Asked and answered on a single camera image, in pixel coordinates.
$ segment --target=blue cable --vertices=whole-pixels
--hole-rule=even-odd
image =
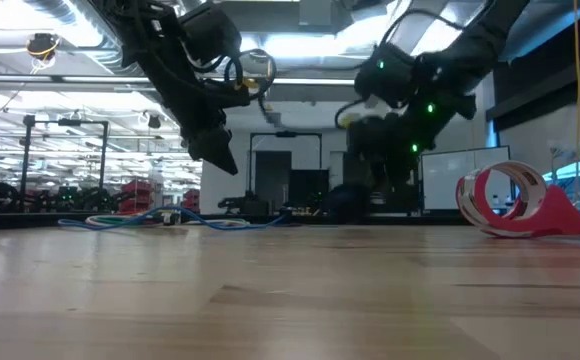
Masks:
[[[88,225],[88,224],[85,224],[81,221],[67,220],[67,219],[59,220],[58,224],[59,224],[59,226],[78,227],[78,228],[82,228],[82,229],[95,230],[95,231],[111,230],[111,229],[118,229],[118,228],[128,226],[128,225],[140,224],[141,222],[146,220],[151,215],[153,215],[159,211],[163,211],[163,210],[180,211],[183,214],[191,217],[192,219],[200,222],[203,225],[206,225],[206,226],[211,227],[211,228],[216,229],[216,230],[226,230],[226,231],[265,229],[265,228],[270,227],[270,226],[275,226],[276,224],[278,224],[279,222],[281,222],[281,220],[283,220],[285,218],[285,215],[280,216],[279,218],[275,219],[274,221],[269,222],[269,223],[264,224],[264,225],[223,226],[223,225],[209,223],[209,222],[203,220],[201,217],[199,217],[199,215],[193,213],[192,211],[190,211],[184,207],[170,205],[170,206],[162,206],[162,207],[158,207],[156,209],[152,209],[144,214],[133,217],[131,219],[128,219],[124,222],[121,222],[121,223],[115,224],[115,225],[96,226],[96,225]]]

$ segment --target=red tape roll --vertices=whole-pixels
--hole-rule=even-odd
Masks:
[[[488,204],[486,183],[492,170],[508,175],[520,196],[505,216]],[[547,186],[530,166],[506,161],[472,171],[459,179],[456,190],[461,214],[481,231],[503,237],[580,234],[580,212],[558,186]]]

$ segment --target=table surface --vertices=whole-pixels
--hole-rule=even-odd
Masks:
[[[580,360],[580,237],[4,230],[0,359]]]

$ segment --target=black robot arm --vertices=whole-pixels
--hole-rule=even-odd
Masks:
[[[482,14],[443,51],[413,58],[382,41],[357,74],[355,90],[364,100],[373,95],[405,111],[349,124],[349,151],[383,163],[385,174],[375,177],[387,177],[393,188],[404,184],[421,151],[435,148],[436,136],[455,115],[474,117],[475,97],[469,93],[492,71],[528,2],[487,2]]]
[[[242,83],[241,35],[226,14],[211,1],[181,17],[156,0],[89,1],[123,43],[124,65],[137,62],[174,114],[192,159],[236,174],[223,109],[247,106],[258,95],[250,94]],[[216,69],[226,57],[235,67],[234,81],[197,77],[196,72]]]

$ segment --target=shelving unit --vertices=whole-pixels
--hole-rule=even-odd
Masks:
[[[135,177],[129,183],[121,186],[121,191],[134,193],[135,197],[121,203],[121,212],[147,211],[152,204],[152,183],[148,178]]]

